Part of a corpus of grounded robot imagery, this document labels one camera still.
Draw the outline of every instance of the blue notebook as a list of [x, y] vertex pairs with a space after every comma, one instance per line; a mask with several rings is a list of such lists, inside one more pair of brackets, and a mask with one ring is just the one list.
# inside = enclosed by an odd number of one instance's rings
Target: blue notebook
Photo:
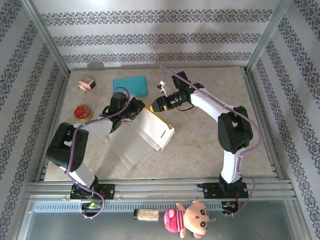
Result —
[[[148, 96], [148, 88], [145, 76], [134, 76], [128, 78], [119, 78], [113, 80], [113, 89], [116, 87], [124, 87], [128, 89], [130, 95], [141, 98]], [[123, 93], [123, 89], [117, 89], [116, 92]]]

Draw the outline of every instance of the stuffed toy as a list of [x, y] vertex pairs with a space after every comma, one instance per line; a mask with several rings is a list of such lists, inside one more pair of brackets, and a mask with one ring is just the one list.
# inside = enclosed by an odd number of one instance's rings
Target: stuffed toy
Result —
[[200, 201], [193, 201], [185, 209], [180, 203], [176, 203], [176, 209], [167, 210], [164, 214], [164, 226], [171, 233], [180, 232], [180, 237], [186, 236], [186, 229], [193, 232], [196, 239], [200, 239], [209, 229], [209, 212]]

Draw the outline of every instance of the patterned wallpaper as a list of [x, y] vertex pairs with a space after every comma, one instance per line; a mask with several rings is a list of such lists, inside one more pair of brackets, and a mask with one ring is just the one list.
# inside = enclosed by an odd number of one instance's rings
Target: patterned wallpaper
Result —
[[319, 2], [293, 0], [251, 73], [312, 239], [320, 239], [319, 17]]
[[70, 69], [245, 66], [279, 0], [34, 0]]
[[0, 0], [0, 240], [33, 182], [64, 76], [19, 0]]

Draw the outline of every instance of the table surface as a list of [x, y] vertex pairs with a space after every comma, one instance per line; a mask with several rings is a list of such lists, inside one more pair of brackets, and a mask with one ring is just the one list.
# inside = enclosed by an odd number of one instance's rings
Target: table surface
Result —
[[[251, 101], [239, 67], [223, 68], [173, 68], [185, 71], [192, 83], [201, 83], [215, 97], [223, 102], [247, 109], [250, 119], [256, 121]], [[87, 75], [96, 80], [96, 87], [86, 94], [78, 89], [78, 81]], [[161, 93], [156, 88], [164, 80], [164, 72], [159, 68], [149, 69], [106, 69], [75, 70], [71, 72], [59, 123], [77, 123], [73, 117], [74, 109], [86, 104], [93, 110], [96, 118], [109, 105], [113, 90], [113, 80], [134, 76], [145, 76], [148, 96], [141, 97], [150, 105]], [[171, 75], [166, 74], [167, 86], [174, 90]], [[155, 152], [142, 166], [127, 167], [110, 151], [101, 136], [88, 142], [84, 163], [100, 180], [141, 179], [141, 178], [205, 178], [215, 177], [223, 168], [224, 151], [218, 142], [218, 124], [201, 109], [195, 107], [187, 112], [177, 109], [160, 113], [175, 129], [175, 134], [163, 151]], [[250, 147], [258, 141], [253, 131]], [[272, 176], [270, 161], [263, 144], [255, 151], [245, 155], [241, 166], [242, 174], [247, 176]], [[64, 172], [49, 162], [45, 181], [67, 180]]]

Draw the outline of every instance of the purple cable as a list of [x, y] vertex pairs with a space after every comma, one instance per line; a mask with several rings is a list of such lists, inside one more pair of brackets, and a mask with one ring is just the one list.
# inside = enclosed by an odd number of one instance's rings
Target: purple cable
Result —
[[[126, 92], [126, 94], [127, 94], [127, 96], [128, 96], [128, 97], [127, 97], [128, 101], [126, 102], [124, 108], [122, 108], [120, 111], [118, 111], [117, 113], [112, 114], [112, 115], [110, 115], [110, 116], [105, 116], [105, 117], [101, 117], [101, 118], [96, 118], [96, 119], [94, 119], [94, 120], [87, 121], [87, 122], [81, 124], [80, 126], [78, 126], [78, 127], [75, 129], [74, 133], [73, 133], [72, 143], [75, 143], [77, 132], [78, 132], [83, 126], [88, 125], [88, 124], [92, 124], [92, 123], [95, 123], [95, 122], [103, 121], [103, 120], [106, 120], [106, 119], [110, 119], [110, 118], [112, 118], [112, 117], [115, 117], [115, 116], [119, 115], [120, 113], [122, 113], [122, 112], [129, 106], [129, 103], [130, 103], [130, 93], [129, 93], [129, 91], [128, 91], [125, 87], [118, 86], [118, 87], [116, 87], [116, 88], [113, 90], [112, 94], [113, 94], [113, 93], [115, 92], [115, 90], [117, 90], [117, 89], [124, 89], [124, 91]], [[80, 188], [82, 188], [82, 189], [84, 189], [84, 190], [87, 190], [87, 191], [89, 191], [89, 192], [91, 192], [91, 193], [93, 193], [93, 194], [96, 194], [97, 196], [99, 196], [99, 197], [101, 198], [101, 200], [102, 200], [102, 207], [101, 207], [101, 209], [100, 209], [95, 215], [88, 217], [88, 216], [86, 215], [86, 212], [81, 213], [85, 218], [93, 219], [93, 218], [97, 217], [97, 216], [103, 211], [103, 209], [105, 208], [105, 199], [104, 199], [104, 197], [103, 197], [100, 193], [98, 193], [98, 192], [90, 189], [90, 188], [87, 187], [87, 186], [84, 186], [84, 185], [78, 183], [72, 176], [70, 176], [69, 173], [70, 173], [70, 169], [71, 169], [72, 162], [73, 162], [73, 159], [74, 159], [74, 153], [75, 153], [75, 145], [74, 145], [74, 144], [71, 144], [70, 159], [69, 159], [69, 163], [68, 163], [68, 168], [67, 168], [67, 170], [65, 171], [65, 175], [67, 175], [75, 184], [78, 184]]]
[[257, 149], [259, 147], [259, 145], [261, 144], [262, 142], [262, 134], [261, 134], [261, 131], [260, 129], [258, 128], [258, 126], [252, 121], [250, 120], [247, 116], [233, 110], [232, 108], [228, 107], [228, 106], [225, 106], [225, 104], [223, 104], [222, 102], [220, 102], [218, 99], [214, 98], [213, 96], [211, 95], [208, 95], [206, 92], [202, 91], [201, 89], [197, 88], [196, 86], [194, 86], [191, 82], [185, 80], [183, 77], [179, 76], [178, 74], [176, 74], [175, 72], [171, 71], [170, 69], [164, 67], [164, 66], [160, 66], [160, 68], [162, 70], [167, 70], [169, 73], [175, 75], [178, 79], [180, 79], [181, 81], [185, 82], [186, 84], [190, 85], [191, 87], [193, 87], [195, 90], [199, 91], [203, 96], [205, 97], [208, 97], [209, 99], [211, 99], [212, 101], [214, 101], [215, 103], [217, 103], [218, 105], [220, 105], [221, 107], [225, 108], [226, 110], [240, 116], [241, 118], [245, 119], [246, 121], [248, 121], [251, 125], [253, 125], [253, 127], [255, 128], [256, 132], [258, 133], [258, 142], [255, 146], [253, 146], [252, 148], [249, 148], [243, 152], [241, 152], [239, 154], [239, 157], [238, 159], [236, 160], [236, 172], [240, 175], [240, 177], [244, 178], [244, 179], [250, 179], [253, 183], [253, 186], [252, 186], [252, 190], [249, 194], [249, 197], [246, 199], [245, 203], [242, 205], [242, 207], [237, 211], [235, 212], [233, 215], [237, 215], [238, 213], [240, 213], [244, 207], [247, 205], [249, 199], [252, 197], [252, 194], [254, 193], [255, 191], [255, 187], [256, 187], [256, 181], [253, 179], [253, 177], [250, 177], [250, 176], [244, 176], [240, 173], [240, 161], [242, 160], [244, 154], [247, 154], [255, 149]]

